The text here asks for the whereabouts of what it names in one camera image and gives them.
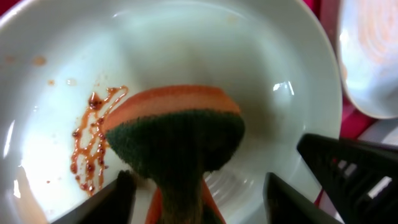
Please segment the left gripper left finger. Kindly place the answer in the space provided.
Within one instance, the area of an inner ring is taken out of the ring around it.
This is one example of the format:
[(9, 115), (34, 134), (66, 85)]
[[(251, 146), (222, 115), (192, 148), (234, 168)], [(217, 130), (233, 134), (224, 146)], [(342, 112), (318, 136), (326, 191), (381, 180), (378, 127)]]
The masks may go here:
[(54, 224), (129, 223), (134, 211), (137, 180), (129, 170)]

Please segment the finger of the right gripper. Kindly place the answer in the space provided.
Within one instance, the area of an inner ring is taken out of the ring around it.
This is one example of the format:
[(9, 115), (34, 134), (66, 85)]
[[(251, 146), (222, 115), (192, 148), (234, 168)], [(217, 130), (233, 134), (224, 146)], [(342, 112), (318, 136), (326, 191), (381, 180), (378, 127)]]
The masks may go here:
[(397, 223), (397, 147), (305, 134), (297, 150), (345, 223)]

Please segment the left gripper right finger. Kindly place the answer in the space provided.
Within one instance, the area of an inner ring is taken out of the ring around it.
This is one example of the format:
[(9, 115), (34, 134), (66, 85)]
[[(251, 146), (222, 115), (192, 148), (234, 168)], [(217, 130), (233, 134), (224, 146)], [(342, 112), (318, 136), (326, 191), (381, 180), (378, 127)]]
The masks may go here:
[(273, 172), (266, 174), (263, 199), (269, 224), (341, 224)]

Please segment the green orange sponge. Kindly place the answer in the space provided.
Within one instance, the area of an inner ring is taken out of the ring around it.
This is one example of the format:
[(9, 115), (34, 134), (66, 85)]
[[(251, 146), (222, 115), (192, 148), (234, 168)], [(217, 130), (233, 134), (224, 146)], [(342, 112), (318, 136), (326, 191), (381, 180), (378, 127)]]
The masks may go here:
[(103, 129), (117, 156), (157, 185), (147, 223), (223, 223), (203, 176), (232, 158), (245, 132), (239, 106), (223, 90), (146, 90), (112, 111)]

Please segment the white plate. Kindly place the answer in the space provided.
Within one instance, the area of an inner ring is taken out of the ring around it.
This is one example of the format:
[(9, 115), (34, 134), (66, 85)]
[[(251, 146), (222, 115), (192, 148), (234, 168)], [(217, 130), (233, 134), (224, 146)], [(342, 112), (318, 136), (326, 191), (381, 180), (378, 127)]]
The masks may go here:
[(22, 1), (1, 17), (1, 222), (77, 222), (88, 194), (70, 170), (72, 132), (90, 95), (176, 84), (220, 87), (242, 110), (241, 147), (207, 177), (228, 223), (265, 222), (268, 172), (317, 198), (296, 145), (338, 137), (342, 99), (302, 1)]
[(396, 118), (397, 0), (341, 1), (336, 55), (347, 99), (372, 118)]

